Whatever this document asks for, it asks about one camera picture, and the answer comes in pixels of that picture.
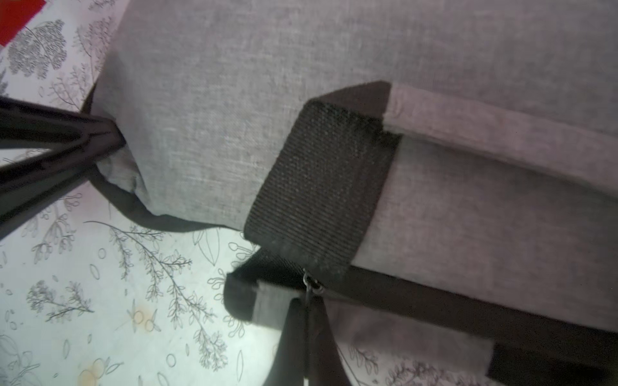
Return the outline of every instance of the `gray linen fabric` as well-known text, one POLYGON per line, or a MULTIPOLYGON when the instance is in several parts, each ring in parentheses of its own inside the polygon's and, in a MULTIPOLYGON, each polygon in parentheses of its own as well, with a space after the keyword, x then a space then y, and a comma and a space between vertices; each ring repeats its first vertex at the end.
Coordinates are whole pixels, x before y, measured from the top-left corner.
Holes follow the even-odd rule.
MULTIPOLYGON (((120 179, 150 211, 240 229, 302 104, 345 86, 617 135, 616 20, 606 0, 132 0, 93 113, 116 119, 120 179)), ((618 330, 616 225, 608 196, 404 138, 353 264, 618 330)))

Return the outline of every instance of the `red fabric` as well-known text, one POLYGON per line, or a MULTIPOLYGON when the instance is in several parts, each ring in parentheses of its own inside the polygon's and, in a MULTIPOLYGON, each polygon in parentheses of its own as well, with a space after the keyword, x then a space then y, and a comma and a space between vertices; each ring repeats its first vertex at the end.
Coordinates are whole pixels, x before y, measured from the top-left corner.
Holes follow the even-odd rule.
POLYGON ((0 46, 6 46, 45 5, 45 0, 0 0, 0 46))

